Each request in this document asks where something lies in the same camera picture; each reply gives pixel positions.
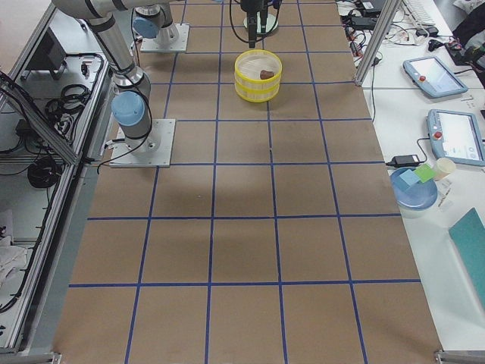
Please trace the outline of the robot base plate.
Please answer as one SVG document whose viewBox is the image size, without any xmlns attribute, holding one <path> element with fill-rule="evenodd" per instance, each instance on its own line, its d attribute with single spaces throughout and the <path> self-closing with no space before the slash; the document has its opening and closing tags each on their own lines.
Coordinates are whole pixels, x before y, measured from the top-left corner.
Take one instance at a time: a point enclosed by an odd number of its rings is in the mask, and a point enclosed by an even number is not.
<svg viewBox="0 0 485 364">
<path fill-rule="evenodd" d="M 176 121 L 150 119 L 145 116 L 137 124 L 119 124 L 118 137 L 124 141 L 113 148 L 108 162 L 113 168 L 169 168 L 173 149 Z"/>
<path fill-rule="evenodd" d="M 177 53 L 185 52 L 189 38 L 189 24 L 171 24 L 161 28 L 154 39 L 144 38 L 141 52 L 144 53 Z"/>
</svg>

